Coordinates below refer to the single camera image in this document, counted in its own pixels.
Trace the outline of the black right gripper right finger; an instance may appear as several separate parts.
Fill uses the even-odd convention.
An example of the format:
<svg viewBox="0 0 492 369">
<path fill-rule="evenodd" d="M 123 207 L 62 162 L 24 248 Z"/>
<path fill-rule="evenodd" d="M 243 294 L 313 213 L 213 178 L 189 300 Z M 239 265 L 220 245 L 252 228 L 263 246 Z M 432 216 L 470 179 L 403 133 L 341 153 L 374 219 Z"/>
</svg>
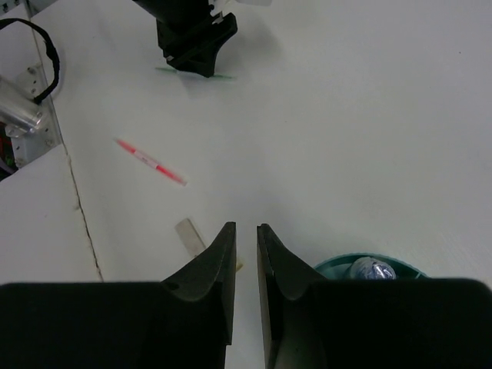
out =
<svg viewBox="0 0 492 369">
<path fill-rule="evenodd" d="M 325 368 L 312 285 L 324 277 L 289 251 L 269 224 L 257 227 L 258 284 L 266 368 Z"/>
</svg>

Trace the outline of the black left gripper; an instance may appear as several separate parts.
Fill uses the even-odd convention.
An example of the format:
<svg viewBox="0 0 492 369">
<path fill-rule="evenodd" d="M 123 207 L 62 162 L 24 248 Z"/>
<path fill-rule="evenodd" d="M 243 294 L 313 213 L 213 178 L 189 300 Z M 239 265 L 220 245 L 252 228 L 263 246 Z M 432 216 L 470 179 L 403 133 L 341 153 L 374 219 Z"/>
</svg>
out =
<svg viewBox="0 0 492 369">
<path fill-rule="evenodd" d="M 214 9 L 214 1 L 142 0 L 137 5 L 156 19 L 158 46 L 166 63 L 206 77 L 215 73 L 222 46 L 238 32 L 234 14 Z"/>
</svg>

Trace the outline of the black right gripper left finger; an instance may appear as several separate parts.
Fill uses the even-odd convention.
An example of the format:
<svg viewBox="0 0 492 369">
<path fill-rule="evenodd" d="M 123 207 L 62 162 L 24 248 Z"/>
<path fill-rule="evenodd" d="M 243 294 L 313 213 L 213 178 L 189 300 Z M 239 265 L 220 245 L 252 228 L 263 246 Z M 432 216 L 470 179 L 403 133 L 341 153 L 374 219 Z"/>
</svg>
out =
<svg viewBox="0 0 492 369">
<path fill-rule="evenodd" d="M 165 288 L 186 304 L 212 300 L 224 343 L 232 342 L 237 264 L 236 224 L 224 224 L 215 239 L 196 258 L 162 281 Z"/>
</svg>

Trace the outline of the green thin pen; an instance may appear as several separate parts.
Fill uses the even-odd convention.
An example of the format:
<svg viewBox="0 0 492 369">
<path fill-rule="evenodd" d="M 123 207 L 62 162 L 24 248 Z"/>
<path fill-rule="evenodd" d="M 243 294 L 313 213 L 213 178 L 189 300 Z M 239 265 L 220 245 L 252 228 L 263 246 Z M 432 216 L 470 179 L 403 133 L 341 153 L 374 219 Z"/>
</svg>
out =
<svg viewBox="0 0 492 369">
<path fill-rule="evenodd" d="M 181 77 L 197 78 L 197 79 L 203 79 L 203 80 L 235 81 L 237 79 L 237 77 L 230 76 L 230 75 L 212 75 L 212 76 L 206 77 L 206 76 L 194 73 L 194 72 L 179 71 L 179 70 L 176 70 L 173 68 L 167 68 L 167 67 L 155 67 L 155 70 L 159 71 L 159 72 L 163 72 L 163 73 L 179 75 Z"/>
</svg>

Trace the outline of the teal round organizer container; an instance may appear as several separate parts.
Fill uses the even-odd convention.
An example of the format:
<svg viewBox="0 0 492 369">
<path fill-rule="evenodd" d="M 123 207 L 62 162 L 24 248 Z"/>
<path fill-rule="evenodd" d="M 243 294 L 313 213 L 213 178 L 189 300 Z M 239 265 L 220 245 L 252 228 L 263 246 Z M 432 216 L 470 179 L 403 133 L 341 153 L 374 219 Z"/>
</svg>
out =
<svg viewBox="0 0 492 369">
<path fill-rule="evenodd" d="M 331 280 L 353 280 L 347 275 L 348 268 L 358 258 L 373 257 L 389 264 L 396 272 L 397 279 L 415 280 L 428 278 L 428 276 L 417 268 L 395 258 L 390 258 L 382 254 L 371 253 L 352 253 L 339 255 L 321 262 L 314 269 L 327 279 Z"/>
</svg>

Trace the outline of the clear blue-capped glue bottle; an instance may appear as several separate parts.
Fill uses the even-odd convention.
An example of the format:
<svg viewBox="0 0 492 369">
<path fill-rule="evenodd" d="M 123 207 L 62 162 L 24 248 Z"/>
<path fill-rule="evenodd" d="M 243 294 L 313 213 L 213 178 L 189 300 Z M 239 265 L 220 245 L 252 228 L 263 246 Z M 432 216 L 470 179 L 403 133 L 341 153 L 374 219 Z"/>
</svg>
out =
<svg viewBox="0 0 492 369">
<path fill-rule="evenodd" d="M 373 257 L 362 257 L 348 268 L 347 275 L 354 280 L 395 280 L 397 274 L 387 263 Z"/>
</svg>

